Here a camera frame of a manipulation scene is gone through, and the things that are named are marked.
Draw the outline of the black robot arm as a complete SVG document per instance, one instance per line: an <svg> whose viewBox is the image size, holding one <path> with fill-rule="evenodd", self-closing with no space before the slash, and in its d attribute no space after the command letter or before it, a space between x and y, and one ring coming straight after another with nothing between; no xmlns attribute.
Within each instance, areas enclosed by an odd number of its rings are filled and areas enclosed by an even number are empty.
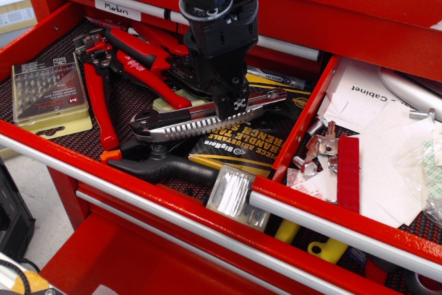
<svg viewBox="0 0 442 295"><path fill-rule="evenodd" d="M221 120L244 112L249 98L245 56L258 42L258 0L180 0L184 35L200 83Z"/></svg>

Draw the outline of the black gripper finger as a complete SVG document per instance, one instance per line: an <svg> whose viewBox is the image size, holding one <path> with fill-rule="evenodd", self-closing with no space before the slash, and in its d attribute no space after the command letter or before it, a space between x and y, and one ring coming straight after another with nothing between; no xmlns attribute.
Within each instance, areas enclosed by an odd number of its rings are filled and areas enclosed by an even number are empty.
<svg viewBox="0 0 442 295"><path fill-rule="evenodd" d="M211 87L216 115L221 120L243 113L249 99L249 83L246 79L237 84L217 82Z"/></svg>
<svg viewBox="0 0 442 295"><path fill-rule="evenodd" d="M198 95L213 99L212 85L215 76L207 59L197 51L189 52L189 68L192 75L193 86Z"/></svg>

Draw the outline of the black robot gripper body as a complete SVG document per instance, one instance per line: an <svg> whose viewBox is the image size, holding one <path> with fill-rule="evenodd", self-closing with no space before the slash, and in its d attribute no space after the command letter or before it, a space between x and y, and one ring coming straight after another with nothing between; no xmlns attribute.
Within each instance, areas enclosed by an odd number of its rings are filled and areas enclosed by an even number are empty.
<svg viewBox="0 0 442 295"><path fill-rule="evenodd" d="M258 42L258 0L180 0L190 28L184 43L210 64L217 82L245 77L245 55Z"/></svg>

